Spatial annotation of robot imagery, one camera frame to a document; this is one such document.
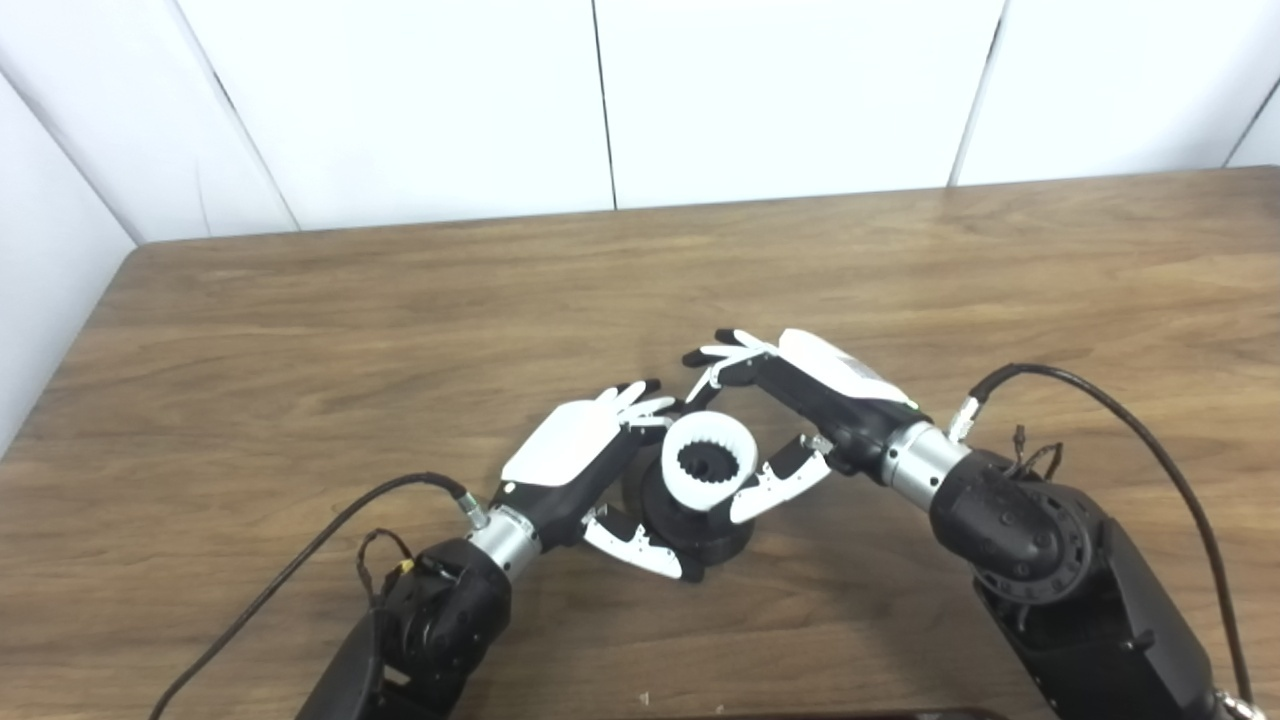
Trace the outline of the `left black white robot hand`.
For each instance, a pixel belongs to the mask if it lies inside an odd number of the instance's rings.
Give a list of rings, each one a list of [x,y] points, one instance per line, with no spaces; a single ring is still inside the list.
[[[659,577],[701,582],[701,564],[603,500],[640,450],[673,425],[682,401],[659,389],[658,379],[635,380],[554,407],[502,468],[470,544],[509,580],[535,557],[584,542]]]

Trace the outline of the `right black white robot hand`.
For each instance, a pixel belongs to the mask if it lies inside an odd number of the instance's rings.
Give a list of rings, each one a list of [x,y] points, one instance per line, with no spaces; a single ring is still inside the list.
[[[754,386],[813,427],[712,507],[718,524],[746,524],[833,473],[869,477],[928,512],[952,470],[972,455],[902,389],[806,331],[788,328],[772,343],[719,329],[713,345],[685,354],[682,363],[703,370],[685,400],[689,411],[708,409],[724,388]]]

